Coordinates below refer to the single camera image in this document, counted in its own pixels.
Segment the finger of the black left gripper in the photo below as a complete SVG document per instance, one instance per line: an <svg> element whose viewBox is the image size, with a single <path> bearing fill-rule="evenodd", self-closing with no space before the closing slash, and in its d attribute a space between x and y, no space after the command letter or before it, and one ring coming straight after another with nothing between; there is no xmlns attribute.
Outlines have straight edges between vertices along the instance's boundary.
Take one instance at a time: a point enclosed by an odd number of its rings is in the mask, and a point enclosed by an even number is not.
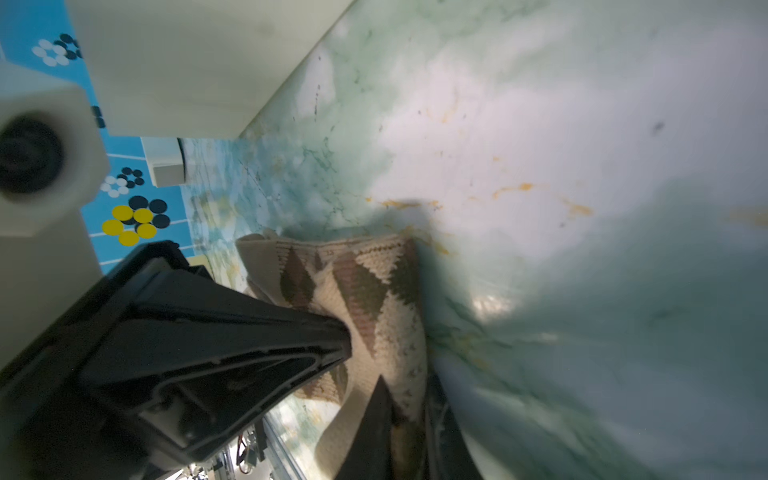
<svg viewBox="0 0 768 480"><path fill-rule="evenodd" d="M141 246L2 370L1 475L160 479L350 354L342 322L219 285L168 241Z"/></svg>

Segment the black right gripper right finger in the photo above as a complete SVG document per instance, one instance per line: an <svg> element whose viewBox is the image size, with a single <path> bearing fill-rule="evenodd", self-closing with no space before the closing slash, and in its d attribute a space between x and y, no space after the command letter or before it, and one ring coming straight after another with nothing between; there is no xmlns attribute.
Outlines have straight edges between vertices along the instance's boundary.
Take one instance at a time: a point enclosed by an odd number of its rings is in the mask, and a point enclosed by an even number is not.
<svg viewBox="0 0 768 480"><path fill-rule="evenodd" d="M430 375L425 397L427 473L431 480L482 480L437 375Z"/></svg>

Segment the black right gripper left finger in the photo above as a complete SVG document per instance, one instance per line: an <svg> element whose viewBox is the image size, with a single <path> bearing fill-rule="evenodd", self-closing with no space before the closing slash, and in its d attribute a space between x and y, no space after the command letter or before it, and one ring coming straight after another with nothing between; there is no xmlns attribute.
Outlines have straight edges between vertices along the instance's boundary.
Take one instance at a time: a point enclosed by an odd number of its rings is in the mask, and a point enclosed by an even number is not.
<svg viewBox="0 0 768 480"><path fill-rule="evenodd" d="M379 377L336 480L392 478L392 414L391 395L385 380Z"/></svg>

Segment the beige argyle sock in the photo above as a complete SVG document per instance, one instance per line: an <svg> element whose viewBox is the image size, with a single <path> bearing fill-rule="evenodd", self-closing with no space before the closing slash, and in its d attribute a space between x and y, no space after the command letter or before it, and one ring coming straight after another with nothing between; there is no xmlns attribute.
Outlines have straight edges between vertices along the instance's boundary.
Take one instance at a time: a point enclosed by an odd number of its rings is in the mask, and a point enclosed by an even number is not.
<svg viewBox="0 0 768 480"><path fill-rule="evenodd" d="M320 470L338 473L383 380L392 398L392 475L421 478L428 360L413 240L389 235L302 242L270 232L243 236L235 245L249 295L336 318L349 329L350 358L295 393L340 407L315 448Z"/></svg>

